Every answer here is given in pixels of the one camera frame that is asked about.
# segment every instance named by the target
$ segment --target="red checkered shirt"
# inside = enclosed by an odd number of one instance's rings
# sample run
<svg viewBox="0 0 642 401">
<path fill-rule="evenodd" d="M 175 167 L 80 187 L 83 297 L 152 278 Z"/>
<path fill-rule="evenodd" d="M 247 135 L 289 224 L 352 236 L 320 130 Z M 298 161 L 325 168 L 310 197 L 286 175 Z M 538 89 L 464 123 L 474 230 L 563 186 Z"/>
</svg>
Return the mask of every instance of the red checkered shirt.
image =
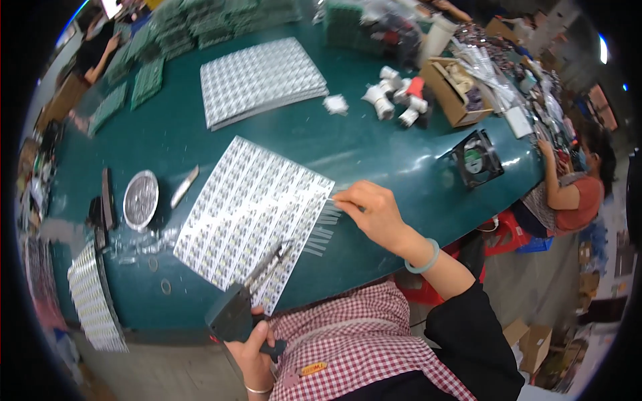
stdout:
<svg viewBox="0 0 642 401">
<path fill-rule="evenodd" d="M 333 400 L 415 370 L 460 401 L 476 400 L 433 350 L 410 334 L 409 319 L 408 302 L 392 281 L 272 319 L 276 338 L 288 346 L 279 357 L 270 400 Z M 327 367 L 298 377 L 301 368 L 319 362 Z M 298 380 L 290 380 L 294 375 Z"/>
</svg>

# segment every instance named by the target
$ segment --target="hand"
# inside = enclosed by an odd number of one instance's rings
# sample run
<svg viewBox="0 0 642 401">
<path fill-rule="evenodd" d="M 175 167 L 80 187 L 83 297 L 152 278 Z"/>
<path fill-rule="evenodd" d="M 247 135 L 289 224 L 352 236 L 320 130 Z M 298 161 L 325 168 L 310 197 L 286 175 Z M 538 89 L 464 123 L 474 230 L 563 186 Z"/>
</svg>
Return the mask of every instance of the hand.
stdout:
<svg viewBox="0 0 642 401">
<path fill-rule="evenodd" d="M 544 157 L 546 157 L 547 160 L 555 160 L 553 145 L 551 145 L 550 142 L 538 139 L 537 145 L 539 146 L 539 149 L 542 151 L 542 154 L 544 155 Z"/>
<path fill-rule="evenodd" d="M 434 0 L 433 5 L 442 11 L 448 11 L 453 7 L 453 5 L 446 0 Z"/>
<path fill-rule="evenodd" d="M 404 234 L 414 231 L 401 219 L 390 189 L 361 180 L 332 199 L 335 200 L 334 205 L 348 213 L 368 238 L 397 255 L 404 242 Z"/>
<path fill-rule="evenodd" d="M 262 306 L 252 308 L 252 314 L 261 313 L 263 313 Z M 243 372 L 245 385 L 254 390 L 267 390 L 274 385 L 274 376 L 270 371 L 272 360 L 268 354 L 259 351 L 266 340 L 270 346 L 274 346 L 274 332 L 264 320 L 254 327 L 250 337 L 244 343 L 225 341 L 227 349 L 230 350 L 236 364 Z"/>
<path fill-rule="evenodd" d="M 105 47 L 105 53 L 111 54 L 114 50 L 118 48 L 118 44 L 120 43 L 120 31 L 116 32 L 114 36 L 112 36 L 111 39 L 107 42 L 107 46 Z"/>
<path fill-rule="evenodd" d="M 568 164 L 565 163 L 561 160 L 558 160 L 557 162 L 557 175 L 560 177 L 563 177 L 567 174 L 570 174 L 573 172 L 573 168 Z"/>
</svg>

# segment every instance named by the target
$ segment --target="green workbench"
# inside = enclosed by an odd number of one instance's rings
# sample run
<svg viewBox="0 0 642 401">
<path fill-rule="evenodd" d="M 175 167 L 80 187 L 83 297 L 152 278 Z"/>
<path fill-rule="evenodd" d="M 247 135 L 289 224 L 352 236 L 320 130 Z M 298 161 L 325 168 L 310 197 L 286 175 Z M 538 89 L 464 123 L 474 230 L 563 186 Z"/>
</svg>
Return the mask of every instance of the green workbench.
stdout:
<svg viewBox="0 0 642 401">
<path fill-rule="evenodd" d="M 131 245 L 150 234 L 131 230 L 123 220 L 123 196 L 130 179 L 150 169 L 159 179 L 157 218 L 162 233 L 179 230 L 198 193 L 235 135 L 264 146 L 346 187 L 366 179 L 394 191 L 404 220 L 422 235 L 446 245 L 505 210 L 542 178 L 542 167 L 528 138 L 515 139 L 503 118 L 491 115 L 481 123 L 452 129 L 439 107 L 428 130 L 405 130 L 397 119 L 378 121 L 374 108 L 360 98 L 366 84 L 379 81 L 386 61 L 346 49 L 323 46 L 321 25 L 304 17 L 300 24 L 252 33 L 203 51 L 194 50 L 166 63 L 162 90 L 135 111 L 130 100 L 90 139 L 88 117 L 109 93 L 101 82 L 83 97 L 67 122 L 58 149 L 58 171 L 51 192 L 49 216 L 83 223 L 90 200 L 101 192 L 101 171 L 111 168 L 115 209 L 119 219 L 109 233 L 110 247 Z M 329 115 L 322 98 L 264 112 L 216 132 L 205 127 L 199 68 L 215 58 L 270 40 L 296 37 L 327 80 L 330 94 L 343 94 L 347 116 Z M 127 78 L 130 89 L 134 70 Z M 397 107 L 397 115 L 403 110 Z M 485 128 L 503 162 L 505 174 L 468 191 L 447 153 L 474 129 Z M 194 168 L 200 175 L 175 210 L 169 199 Z M 403 266 L 403 261 L 372 243 L 343 214 L 332 231 L 322 256 L 304 252 L 283 292 L 277 309 L 298 307 L 339 294 Z M 171 247 L 155 255 L 134 255 L 135 262 L 120 264 L 128 255 L 104 254 L 114 307 L 124 328 L 134 332 L 204 328 L 204 315 L 221 291 L 176 259 Z M 149 258 L 158 260 L 157 271 Z M 56 244 L 55 280 L 64 317 L 77 321 L 69 297 L 66 272 L 69 247 Z M 165 295 L 161 280 L 171 283 Z"/>
</svg>

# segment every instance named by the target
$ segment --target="black jacket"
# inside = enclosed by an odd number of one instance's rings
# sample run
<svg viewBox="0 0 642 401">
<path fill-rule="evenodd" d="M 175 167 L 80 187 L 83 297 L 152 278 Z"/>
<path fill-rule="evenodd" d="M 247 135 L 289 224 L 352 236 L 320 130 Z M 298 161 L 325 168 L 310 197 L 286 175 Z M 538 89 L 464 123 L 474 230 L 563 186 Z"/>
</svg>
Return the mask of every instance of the black jacket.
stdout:
<svg viewBox="0 0 642 401">
<path fill-rule="evenodd" d="M 89 40 L 83 40 L 76 52 L 76 65 L 74 71 L 78 76 L 85 76 L 85 73 L 91 69 L 96 68 L 100 59 L 103 57 L 107 42 L 114 36 L 114 21 L 108 21 L 103 25 L 100 32 Z M 112 61 L 116 52 L 112 52 L 107 58 L 103 74 L 107 70 L 107 66 Z"/>
<path fill-rule="evenodd" d="M 427 338 L 441 349 L 437 357 L 479 401 L 517 400 L 524 378 L 482 284 L 476 282 L 463 294 L 435 307 L 426 318 Z M 421 371 L 411 371 L 357 389 L 342 397 L 353 400 L 453 401 L 455 397 L 435 387 Z"/>
</svg>

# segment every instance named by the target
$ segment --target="blue plastic crate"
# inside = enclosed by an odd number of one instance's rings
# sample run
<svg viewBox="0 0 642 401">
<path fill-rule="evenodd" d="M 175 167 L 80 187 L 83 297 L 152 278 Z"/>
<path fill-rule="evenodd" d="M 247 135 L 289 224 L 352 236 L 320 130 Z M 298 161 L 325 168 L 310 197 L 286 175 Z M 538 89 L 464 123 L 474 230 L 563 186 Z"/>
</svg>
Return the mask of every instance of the blue plastic crate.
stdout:
<svg viewBox="0 0 642 401">
<path fill-rule="evenodd" d="M 532 253 L 548 251 L 553 243 L 553 237 L 549 238 L 535 238 L 532 237 L 530 242 L 526 245 L 520 246 L 515 250 L 517 253 Z"/>
</svg>

